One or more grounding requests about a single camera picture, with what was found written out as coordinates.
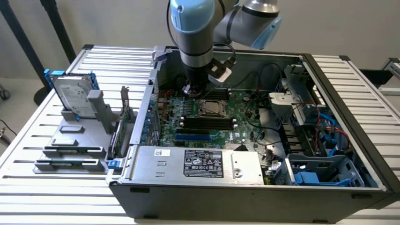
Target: power supply label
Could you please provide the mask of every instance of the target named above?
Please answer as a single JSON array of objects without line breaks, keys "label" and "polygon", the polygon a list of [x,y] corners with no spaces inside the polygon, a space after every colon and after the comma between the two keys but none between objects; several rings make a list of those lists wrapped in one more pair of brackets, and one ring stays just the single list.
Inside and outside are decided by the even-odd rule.
[{"label": "power supply label", "polygon": [[185,150],[182,175],[223,178],[222,152]]}]

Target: blue latch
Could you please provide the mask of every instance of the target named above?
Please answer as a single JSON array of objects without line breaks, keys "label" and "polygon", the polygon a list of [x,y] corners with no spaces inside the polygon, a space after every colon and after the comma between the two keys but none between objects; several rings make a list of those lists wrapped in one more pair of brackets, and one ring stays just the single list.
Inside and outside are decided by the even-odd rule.
[{"label": "blue latch", "polygon": [[93,70],[89,71],[89,77],[90,77],[90,80],[91,80],[93,89],[99,90],[98,83],[97,83],[97,78],[95,78],[95,74],[93,74]]},{"label": "blue latch", "polygon": [[319,182],[314,172],[298,172],[294,174],[295,183],[307,186],[334,186],[345,187],[350,183],[350,179],[343,179],[338,182]]},{"label": "blue latch", "polygon": [[63,70],[53,70],[51,73],[49,75],[53,75],[53,76],[62,76],[65,74],[65,71]]},{"label": "blue latch", "polygon": [[119,169],[119,161],[117,161],[117,160],[109,161],[107,162],[107,168],[114,169],[114,170]]},{"label": "blue latch", "polygon": [[54,88],[54,85],[53,85],[53,83],[51,83],[51,81],[50,81],[50,75],[49,75],[49,72],[50,72],[49,69],[45,69],[45,70],[42,71],[42,73],[43,73],[43,79],[47,81],[49,87],[53,89],[53,88]]}]

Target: metal chassis panel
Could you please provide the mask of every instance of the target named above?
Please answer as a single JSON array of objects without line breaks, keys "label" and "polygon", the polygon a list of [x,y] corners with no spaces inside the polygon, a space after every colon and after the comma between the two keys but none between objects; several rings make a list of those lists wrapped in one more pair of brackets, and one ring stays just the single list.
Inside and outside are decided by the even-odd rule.
[{"label": "metal chassis panel", "polygon": [[[387,192],[390,192],[390,195],[387,198],[385,198],[379,203],[370,206],[370,208],[382,208],[387,204],[395,202],[400,199],[400,181],[397,176],[394,175],[386,161],[383,160],[379,152],[377,151],[377,148],[374,147],[374,144],[370,141],[370,138],[365,134],[365,131],[362,130],[353,114],[350,113],[341,97],[337,94],[337,91],[334,90],[333,85],[330,84],[326,76],[323,75],[323,72],[321,68],[318,67],[318,64],[311,57],[311,55],[306,54],[305,58],[307,59],[310,63],[310,69],[314,71],[314,79],[315,83],[319,84],[321,91],[325,92],[326,96],[323,96],[334,107],[338,118],[341,118],[342,123],[345,125],[345,128],[347,129],[347,134],[351,136],[353,141],[357,143],[361,152],[363,153],[363,156],[366,157],[366,160],[369,161],[373,170],[377,172],[378,178],[383,184],[383,186],[387,188]],[[373,91],[374,96],[381,97],[381,101],[383,101],[385,107],[391,113],[391,115],[395,117],[395,120],[398,121],[398,112],[390,105],[390,103],[386,101],[386,99],[382,97],[382,95],[378,93],[378,90],[373,87],[371,83],[367,81],[365,76],[361,74],[358,69],[353,66],[350,61],[346,61],[349,72],[353,70],[358,73],[358,77],[363,78],[365,86],[367,86],[369,90]]]},{"label": "metal chassis panel", "polygon": [[[254,51],[237,51],[238,53],[257,53],[257,54],[263,54],[266,52],[254,52]],[[337,108],[346,108],[341,98],[338,97],[333,86],[330,84],[330,82],[326,79],[325,74],[322,73],[311,55],[309,54],[301,54],[299,55],[303,63],[307,65],[307,68],[310,69],[310,72],[313,73],[313,76],[317,77],[317,80],[314,80],[315,82],[321,83],[321,86],[323,88],[330,89],[330,92],[325,92],[327,93],[327,98],[330,99],[331,105],[335,109]],[[343,121],[343,125],[346,127],[358,125],[355,119],[353,118],[351,114],[349,113],[349,115],[343,114],[342,111],[339,111],[338,113],[339,118],[345,117]],[[362,139],[363,137],[358,137],[358,133],[354,133],[353,130],[349,129],[349,133],[350,135],[354,137],[357,145],[359,145],[362,142],[359,141],[359,139]],[[373,144],[370,143],[370,146],[365,146],[365,145],[359,145],[359,148],[362,149],[362,153],[366,152],[366,147],[370,147],[374,149],[375,153],[378,154]],[[131,156],[134,157],[134,151],[135,151],[135,146],[133,146],[133,152],[131,152]],[[282,187],[222,187],[222,185],[217,186],[185,186],[185,185],[179,185],[179,184],[166,184],[166,183],[158,183],[158,184],[149,184],[149,183],[137,183],[137,182],[131,182],[129,181],[129,174],[131,173],[131,168],[133,168],[133,160],[130,162],[126,162],[126,171],[125,171],[125,176],[118,179],[118,181],[111,182],[109,184],[110,190],[114,194],[114,196],[117,197],[125,211],[126,214],[133,217],[133,218],[158,218],[158,219],[198,219],[198,220],[234,220],[234,221],[250,221],[253,219],[253,221],[270,221],[270,217],[265,216],[265,214],[262,214],[262,212],[266,210],[271,215],[274,215],[273,220],[275,222],[303,222],[303,223],[311,223],[313,221],[326,221],[329,223],[334,223],[337,222],[339,219],[343,218],[345,213],[347,213],[349,211],[354,210],[354,205],[357,205],[358,207],[370,207],[370,208],[381,208],[385,205],[387,205],[387,202],[385,202],[385,205],[375,205],[375,203],[378,201],[381,201],[382,199],[387,198],[387,196],[391,194],[390,191],[386,191],[385,187],[381,187],[382,189],[377,189],[375,190],[362,190],[359,191],[359,189],[355,190],[350,190],[350,189],[325,189],[323,190],[323,195],[318,195],[318,188],[303,188],[303,187],[294,187],[290,190],[290,194],[291,193],[297,193],[298,196],[293,196],[294,199],[301,199],[299,202],[302,201],[307,201],[307,202],[313,202],[311,206],[307,207],[307,209],[313,212],[318,211],[321,205],[318,205],[318,203],[323,202],[323,206],[327,206],[327,208],[333,207],[335,208],[333,205],[330,205],[330,201],[329,201],[329,197],[326,196],[346,196],[347,199],[339,200],[342,203],[346,202],[343,205],[341,205],[339,209],[335,208],[335,215],[331,215],[323,211],[318,212],[317,215],[319,216],[319,218],[314,217],[314,214],[309,214],[306,215],[306,212],[302,212],[299,217],[295,217],[291,214],[291,220],[287,219],[287,215],[285,215],[283,213],[281,213],[281,211],[275,208],[275,207],[269,207],[269,206],[262,206],[259,209],[247,209],[245,212],[237,212],[237,218],[233,218],[230,214],[226,215],[211,215],[209,214],[209,209],[207,209],[207,204],[206,201],[197,201],[197,205],[198,205],[198,209],[194,211],[185,211],[183,213],[181,213],[181,210],[186,207],[186,200],[190,199],[191,196],[198,197],[199,199],[207,199],[206,196],[214,196],[214,198],[219,195],[223,195],[222,192],[223,191],[231,191],[230,195],[234,195],[234,201],[237,202],[237,205],[242,205],[246,201],[247,201],[247,196],[246,194],[243,194],[245,192],[259,192],[262,193],[262,195],[269,196],[271,193],[274,193],[274,195],[281,195],[285,196],[287,193],[287,187],[282,186]],[[145,193],[135,193],[134,191],[131,191],[131,189],[138,188],[139,190],[145,190]],[[307,193],[306,191],[311,192],[313,194],[310,194],[306,199],[302,199],[302,196],[306,195],[305,193]],[[374,202],[365,202],[363,200],[361,200],[358,202],[358,195],[362,196],[361,198],[363,198],[365,196],[367,196],[366,198],[373,199]],[[254,198],[251,199],[251,203],[261,206],[261,198]],[[393,196],[393,198],[389,200],[390,203],[393,203],[397,200],[397,196]],[[131,206],[131,201],[134,200],[134,202],[137,202],[139,205],[142,205],[142,207],[139,209],[137,209],[135,207]],[[166,210],[166,202],[167,201],[173,201],[174,202],[174,210],[169,211]],[[229,202],[226,199],[223,199],[223,201],[218,200],[209,200],[207,199],[207,203],[211,203],[214,205],[217,205],[215,208],[229,208],[229,206],[231,206],[231,202]],[[294,206],[295,204],[293,202],[286,202],[286,204],[282,205],[282,207],[285,208],[286,211],[290,211],[291,213],[295,212],[295,209],[298,208],[297,206]]]},{"label": "metal chassis panel", "polygon": [[[126,57],[130,57],[131,60],[147,59],[147,65],[150,65],[150,49],[106,46],[99,46],[99,48],[107,48],[107,51],[114,49],[115,52],[107,52],[113,58],[119,57],[125,60]],[[83,56],[85,52],[86,50],[79,52],[70,69],[75,68],[77,62],[86,57],[86,55]],[[287,55],[290,53],[270,52],[270,54]],[[313,57],[334,60],[338,58],[337,56],[317,55]],[[115,73],[111,71],[107,73],[106,71],[101,72],[99,76],[114,77],[113,82],[106,83],[106,80],[102,83],[107,88],[103,98],[110,103],[113,103],[113,100],[119,102],[119,95],[114,94],[118,92],[119,87],[115,86],[114,82],[117,81],[118,84],[129,86],[130,83],[119,78],[123,76],[137,77],[139,74],[142,74],[142,71],[139,72],[134,69],[130,72],[121,70]],[[129,98],[139,99],[139,92],[141,89],[138,87],[137,90],[130,89]],[[51,136],[61,119],[59,110],[61,104],[51,91],[0,157],[0,224],[198,224],[194,221],[154,221],[129,218],[103,182],[103,175],[37,175],[31,173],[33,160],[41,155],[41,151],[35,148],[41,148],[42,143],[46,144],[49,141],[49,136]],[[118,110],[119,107],[114,105],[113,111]],[[397,165],[400,160],[390,158],[390,162],[393,165]],[[307,205],[307,202],[302,202],[298,208],[305,205]],[[393,225],[400,220],[398,209],[400,202],[393,203],[382,210],[361,210],[337,224]]]}]

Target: blue cable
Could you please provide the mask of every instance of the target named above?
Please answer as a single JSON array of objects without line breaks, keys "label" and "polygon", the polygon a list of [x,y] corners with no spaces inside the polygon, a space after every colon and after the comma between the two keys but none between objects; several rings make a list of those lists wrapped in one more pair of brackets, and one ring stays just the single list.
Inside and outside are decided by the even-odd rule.
[{"label": "blue cable", "polygon": [[333,156],[334,151],[335,151],[335,149],[331,149],[331,150],[330,150],[327,157],[331,157],[331,156]]},{"label": "blue cable", "polygon": [[323,117],[325,119],[327,119],[331,122],[331,124],[335,126],[335,120],[331,119],[330,116],[327,116],[326,114],[322,114],[321,112],[319,112],[319,116]]}]

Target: black wire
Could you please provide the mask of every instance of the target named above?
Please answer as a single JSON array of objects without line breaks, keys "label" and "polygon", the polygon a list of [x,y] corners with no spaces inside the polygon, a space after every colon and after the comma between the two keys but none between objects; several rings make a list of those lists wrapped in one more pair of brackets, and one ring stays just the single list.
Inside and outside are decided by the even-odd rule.
[{"label": "black wire", "polygon": [[14,135],[17,135],[17,133],[10,129],[10,127],[6,125],[6,123],[3,122],[3,120],[0,120],[2,123],[3,123],[3,125],[6,126],[6,129],[14,134]]},{"label": "black wire", "polygon": [[258,133],[257,136],[255,136],[255,143],[257,143],[258,145],[261,145],[261,146],[267,146],[267,145],[273,145],[273,144],[281,143],[281,141],[273,142],[273,143],[270,143],[270,144],[262,144],[262,143],[259,143],[259,142],[258,142],[258,137],[259,137],[259,134],[262,134],[262,133],[263,133],[263,131],[262,131],[261,133]]},{"label": "black wire", "polygon": [[235,57],[235,51],[234,51],[234,48],[231,47],[231,45],[222,43],[222,42],[213,43],[213,45],[214,46],[218,46],[218,45],[226,46],[231,50],[233,57]]},{"label": "black wire", "polygon": [[263,70],[267,66],[270,66],[270,65],[274,65],[274,66],[278,68],[278,71],[279,71],[279,78],[282,78],[282,69],[281,69],[279,65],[278,65],[277,63],[274,63],[274,62],[267,62],[267,63],[263,64],[263,66],[261,67],[259,72],[258,72],[258,74],[259,74],[259,76],[258,76],[258,84],[257,84],[258,87],[261,87],[262,70]]},{"label": "black wire", "polygon": [[282,69],[281,69],[279,65],[277,63],[274,63],[274,62],[267,62],[267,63],[263,64],[263,66],[259,69],[259,75],[262,74],[262,70],[266,68],[266,66],[270,66],[270,65],[274,65],[278,68],[278,70],[279,70],[279,78],[282,78]]},{"label": "black wire", "polygon": [[233,85],[230,88],[235,88],[238,85],[241,85],[241,83],[247,79],[247,77],[249,77],[251,74],[259,76],[258,73],[257,73],[255,71],[250,71],[250,72],[245,75],[245,77],[242,78],[242,80],[241,80],[235,85]]},{"label": "black wire", "polygon": [[[243,113],[247,111],[249,107],[250,107],[250,103],[249,103],[246,109],[243,110]],[[245,118],[245,121],[246,121],[254,128],[269,129],[269,130],[273,130],[274,132],[278,133],[278,130],[274,129],[274,128],[271,128],[271,127],[262,127],[262,126],[254,125],[251,122],[249,122],[249,118],[246,117],[246,115],[243,115],[243,118]]]},{"label": "black wire", "polygon": [[173,39],[173,36],[171,36],[171,33],[170,33],[170,27],[169,27],[169,7],[170,7],[170,1],[167,1],[167,6],[166,6],[166,28],[167,28],[167,34],[169,34],[169,38],[174,44],[174,46],[177,48],[179,48],[179,46],[177,45],[174,39]]}]

